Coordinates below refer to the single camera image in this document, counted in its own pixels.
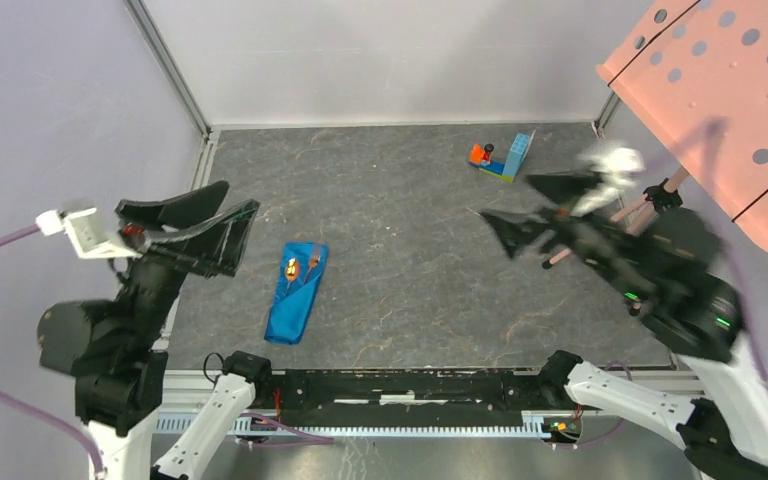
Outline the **blue cloth napkin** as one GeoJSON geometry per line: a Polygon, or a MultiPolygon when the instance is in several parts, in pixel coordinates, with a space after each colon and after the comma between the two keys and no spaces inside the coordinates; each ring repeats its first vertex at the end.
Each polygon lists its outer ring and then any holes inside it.
{"type": "Polygon", "coordinates": [[[323,245],[321,261],[312,272],[309,281],[303,284],[308,256],[314,243],[318,242],[287,242],[283,247],[279,274],[264,333],[264,339],[268,343],[296,345],[304,335],[329,254],[328,245],[320,243],[323,245]],[[283,270],[286,262],[292,257],[298,259],[300,272],[289,294],[285,296],[283,270]]]}

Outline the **iridescent spoon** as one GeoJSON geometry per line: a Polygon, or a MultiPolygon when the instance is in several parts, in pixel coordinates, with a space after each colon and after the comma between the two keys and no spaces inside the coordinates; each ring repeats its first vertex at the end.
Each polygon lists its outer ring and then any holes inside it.
{"type": "Polygon", "coordinates": [[[292,288],[294,282],[298,279],[300,272],[299,261],[297,258],[290,258],[283,270],[283,276],[285,280],[284,295],[287,296],[292,288]]]}

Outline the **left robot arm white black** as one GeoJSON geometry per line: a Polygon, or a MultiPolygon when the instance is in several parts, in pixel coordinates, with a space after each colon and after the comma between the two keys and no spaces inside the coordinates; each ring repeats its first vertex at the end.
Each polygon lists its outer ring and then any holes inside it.
{"type": "Polygon", "coordinates": [[[188,275],[235,275],[259,210],[252,199],[225,207],[228,190],[217,181],[165,200],[123,200],[114,229],[93,206],[36,220],[82,259],[126,263],[115,298],[57,303],[37,327],[41,365],[75,381],[76,415],[99,447],[98,479],[199,479],[237,418],[273,397],[269,360],[234,352],[177,442],[151,456],[168,363],[162,329],[188,275]]]}

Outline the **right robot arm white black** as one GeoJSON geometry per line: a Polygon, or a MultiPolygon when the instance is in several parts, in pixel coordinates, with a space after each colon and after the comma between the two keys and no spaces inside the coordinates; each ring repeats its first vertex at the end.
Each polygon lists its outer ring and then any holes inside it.
{"type": "Polygon", "coordinates": [[[537,392],[551,408],[570,401],[660,435],[713,479],[768,479],[768,375],[753,355],[741,296],[709,272],[720,238],[693,210],[674,205],[639,234],[574,203],[602,182],[596,173],[535,174],[528,183],[549,205],[531,213],[485,209],[509,257],[539,237],[562,245],[629,303],[641,324],[693,371],[699,397],[668,394],[618,378],[582,357],[557,351],[541,368],[537,392]]]}

